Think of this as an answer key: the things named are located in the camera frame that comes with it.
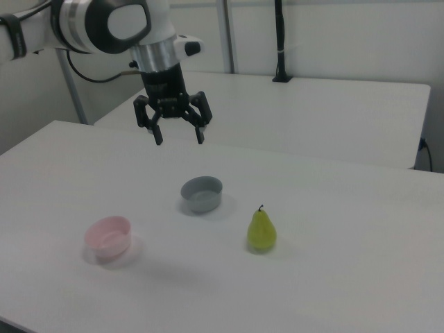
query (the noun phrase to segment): bowl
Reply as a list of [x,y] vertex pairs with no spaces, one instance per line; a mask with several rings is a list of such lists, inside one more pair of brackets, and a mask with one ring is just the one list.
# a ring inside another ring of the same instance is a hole
[[209,212],[221,204],[222,182],[210,176],[193,178],[182,186],[180,195],[192,212]]
[[117,256],[131,244],[130,221],[122,216],[105,217],[89,227],[85,243],[97,257]]

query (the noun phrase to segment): white table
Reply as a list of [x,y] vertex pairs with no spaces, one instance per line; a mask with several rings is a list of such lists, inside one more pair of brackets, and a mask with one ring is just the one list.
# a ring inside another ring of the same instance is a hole
[[[222,180],[194,216],[180,188]],[[444,330],[444,178],[54,122],[0,156],[0,317],[37,333]],[[245,245],[264,204],[277,246]],[[133,226],[114,262],[90,224]]]
[[[184,73],[214,114],[206,142],[408,169],[415,164],[430,87],[404,83]],[[145,132],[136,95],[96,126]],[[161,119],[164,141],[196,141],[182,119]]]

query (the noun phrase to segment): pear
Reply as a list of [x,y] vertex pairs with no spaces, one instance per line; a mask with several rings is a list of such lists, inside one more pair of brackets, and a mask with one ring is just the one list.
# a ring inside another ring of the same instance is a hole
[[271,223],[267,213],[262,210],[263,206],[253,214],[247,233],[250,246],[260,250],[270,248],[276,242],[275,226]]

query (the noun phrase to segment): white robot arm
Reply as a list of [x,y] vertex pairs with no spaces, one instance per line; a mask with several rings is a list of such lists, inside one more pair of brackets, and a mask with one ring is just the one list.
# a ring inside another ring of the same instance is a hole
[[[129,50],[148,94],[134,102],[138,125],[161,144],[159,119],[183,118],[203,142],[212,113],[203,92],[188,95],[180,68],[180,61],[200,53],[203,43],[176,35],[167,0],[47,0],[24,12],[0,14],[0,64],[46,48],[111,54]],[[147,105],[154,110],[152,119]]]

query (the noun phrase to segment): black pole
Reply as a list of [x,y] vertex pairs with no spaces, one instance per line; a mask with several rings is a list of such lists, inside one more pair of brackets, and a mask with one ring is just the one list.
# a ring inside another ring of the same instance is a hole
[[282,14],[282,0],[275,0],[276,12],[276,41],[277,41],[277,71],[273,82],[289,82],[292,76],[288,76],[285,72],[285,25],[284,15]]

